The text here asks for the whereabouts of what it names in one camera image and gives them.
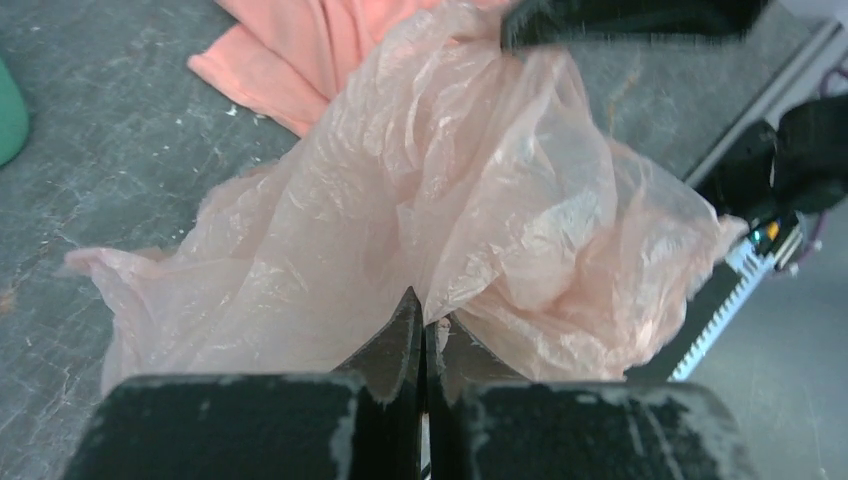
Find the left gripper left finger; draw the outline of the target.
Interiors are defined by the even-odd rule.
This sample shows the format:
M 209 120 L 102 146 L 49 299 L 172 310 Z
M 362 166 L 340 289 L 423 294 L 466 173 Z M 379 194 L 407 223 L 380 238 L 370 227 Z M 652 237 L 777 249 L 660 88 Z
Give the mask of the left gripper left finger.
M 423 323 L 413 290 L 328 373 L 137 376 L 103 400 L 67 479 L 417 479 Z

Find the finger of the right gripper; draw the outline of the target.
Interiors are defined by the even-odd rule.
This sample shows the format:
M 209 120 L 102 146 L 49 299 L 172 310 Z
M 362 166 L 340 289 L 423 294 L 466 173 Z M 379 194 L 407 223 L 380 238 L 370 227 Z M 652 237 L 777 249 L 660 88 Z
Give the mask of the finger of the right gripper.
M 577 41 L 720 44 L 744 39 L 760 0 L 525 0 L 502 15 L 504 52 Z

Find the translucent pink plastic trash bag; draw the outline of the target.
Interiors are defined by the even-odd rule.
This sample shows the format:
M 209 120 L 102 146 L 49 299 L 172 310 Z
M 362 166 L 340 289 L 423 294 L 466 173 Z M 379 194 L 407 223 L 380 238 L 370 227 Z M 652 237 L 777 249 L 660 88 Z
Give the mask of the translucent pink plastic trash bag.
M 215 187 L 175 250 L 66 266 L 113 314 L 103 392 L 330 371 L 407 289 L 529 379 L 619 380 L 743 228 L 599 130 L 566 49 L 503 53 L 494 15 L 452 2 L 394 28 L 279 161 Z

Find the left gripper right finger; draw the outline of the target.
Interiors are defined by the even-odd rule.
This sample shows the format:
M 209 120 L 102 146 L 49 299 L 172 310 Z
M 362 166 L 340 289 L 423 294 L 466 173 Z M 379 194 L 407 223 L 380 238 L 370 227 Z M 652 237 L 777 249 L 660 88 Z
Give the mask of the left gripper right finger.
M 462 326 L 425 330 L 436 479 L 754 479 L 738 425 L 708 389 L 532 382 Z

